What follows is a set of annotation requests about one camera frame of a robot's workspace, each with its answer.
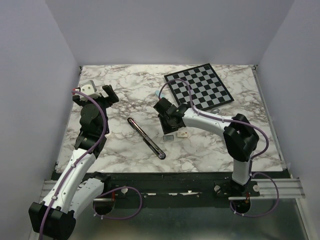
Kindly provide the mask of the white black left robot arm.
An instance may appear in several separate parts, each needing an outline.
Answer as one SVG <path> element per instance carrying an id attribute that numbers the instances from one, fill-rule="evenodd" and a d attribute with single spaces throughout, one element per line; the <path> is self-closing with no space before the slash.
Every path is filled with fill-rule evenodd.
<path id="1" fill-rule="evenodd" d="M 119 102 L 111 85 L 102 86 L 106 96 L 97 92 L 92 81 L 72 91 L 72 100 L 81 107 L 80 130 L 74 150 L 63 173 L 50 192 L 39 203 L 33 202 L 28 213 L 39 239 L 67 240 L 73 233 L 77 218 L 96 196 L 107 197 L 111 185 L 93 177 L 80 184 L 97 160 L 109 134 L 107 108 Z"/>

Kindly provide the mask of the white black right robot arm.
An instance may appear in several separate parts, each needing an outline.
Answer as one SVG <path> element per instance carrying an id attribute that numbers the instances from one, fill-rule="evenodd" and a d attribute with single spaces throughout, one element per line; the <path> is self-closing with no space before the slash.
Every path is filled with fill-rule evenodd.
<path id="1" fill-rule="evenodd" d="M 251 156 L 257 148 L 259 136 L 244 115 L 238 113 L 235 117 L 221 117 L 194 110 L 184 103 L 175 106 L 164 97 L 153 108 L 158 113 L 164 134 L 189 127 L 223 138 L 227 152 L 233 158 L 230 191 L 236 196 L 247 192 L 251 178 Z"/>

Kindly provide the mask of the cream staple box sleeve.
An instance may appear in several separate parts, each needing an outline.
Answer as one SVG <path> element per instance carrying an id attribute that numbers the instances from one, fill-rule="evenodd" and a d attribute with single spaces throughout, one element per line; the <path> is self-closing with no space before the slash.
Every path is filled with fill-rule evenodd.
<path id="1" fill-rule="evenodd" d="M 177 132 L 177 138 L 179 139 L 187 139 L 189 137 L 189 134 L 187 131 L 178 131 Z"/>

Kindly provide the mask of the light blue mini stapler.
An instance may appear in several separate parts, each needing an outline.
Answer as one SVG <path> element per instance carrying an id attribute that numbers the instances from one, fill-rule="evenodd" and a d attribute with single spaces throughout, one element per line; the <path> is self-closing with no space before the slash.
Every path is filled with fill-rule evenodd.
<path id="1" fill-rule="evenodd" d="M 160 91 L 159 90 L 156 90 L 155 92 L 154 92 L 154 94 L 155 94 L 155 97 L 157 98 L 157 99 L 161 99 L 161 98 L 165 98 L 166 96 L 163 94 L 163 93 L 160 93 Z"/>

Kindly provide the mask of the staple box tray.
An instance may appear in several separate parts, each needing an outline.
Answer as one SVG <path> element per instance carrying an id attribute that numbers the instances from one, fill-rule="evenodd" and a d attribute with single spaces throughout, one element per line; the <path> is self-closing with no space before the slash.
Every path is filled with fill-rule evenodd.
<path id="1" fill-rule="evenodd" d="M 170 142 L 170 141 L 173 141 L 175 138 L 174 138 L 174 135 L 173 134 L 169 134 L 169 135 L 164 135 L 163 136 L 163 141 L 164 142 Z"/>

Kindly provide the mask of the black stapler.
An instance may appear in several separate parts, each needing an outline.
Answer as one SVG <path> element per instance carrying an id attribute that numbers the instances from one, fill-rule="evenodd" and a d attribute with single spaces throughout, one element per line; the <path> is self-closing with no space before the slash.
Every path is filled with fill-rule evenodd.
<path id="1" fill-rule="evenodd" d="M 166 158 L 165 152 L 142 130 L 140 126 L 138 126 L 133 118 L 129 117 L 127 122 L 142 137 L 142 140 L 160 160 Z"/>

